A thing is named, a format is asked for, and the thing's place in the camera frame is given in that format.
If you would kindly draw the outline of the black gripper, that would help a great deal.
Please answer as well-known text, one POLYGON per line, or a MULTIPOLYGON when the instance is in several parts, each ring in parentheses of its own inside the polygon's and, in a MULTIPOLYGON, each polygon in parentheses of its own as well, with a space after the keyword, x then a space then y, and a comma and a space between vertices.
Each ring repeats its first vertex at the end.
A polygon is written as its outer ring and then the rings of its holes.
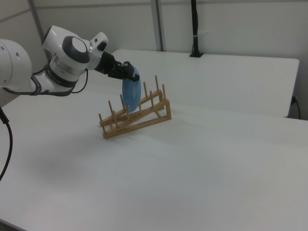
POLYGON ((129 79, 131 81, 140 80, 140 75, 137 74, 134 66, 130 62, 124 62, 121 65, 121 69, 117 69, 116 67, 119 67, 120 64, 121 63, 117 61, 113 55, 104 51, 94 70, 115 79, 129 79))

